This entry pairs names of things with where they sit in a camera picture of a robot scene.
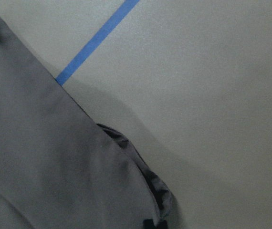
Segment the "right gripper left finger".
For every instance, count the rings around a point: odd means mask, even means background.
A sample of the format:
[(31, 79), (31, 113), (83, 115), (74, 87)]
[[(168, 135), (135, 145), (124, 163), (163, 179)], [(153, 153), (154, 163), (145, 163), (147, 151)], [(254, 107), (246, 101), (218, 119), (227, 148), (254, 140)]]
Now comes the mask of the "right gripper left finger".
[(145, 219), (143, 221), (143, 229), (153, 229), (153, 220), (152, 219)]

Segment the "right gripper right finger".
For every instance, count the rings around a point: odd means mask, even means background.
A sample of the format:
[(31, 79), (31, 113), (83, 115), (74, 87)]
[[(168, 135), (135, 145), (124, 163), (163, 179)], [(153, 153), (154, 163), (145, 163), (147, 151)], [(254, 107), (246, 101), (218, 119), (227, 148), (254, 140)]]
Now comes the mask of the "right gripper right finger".
[(167, 221), (163, 220), (163, 221), (159, 222), (157, 225), (157, 229), (167, 229)]

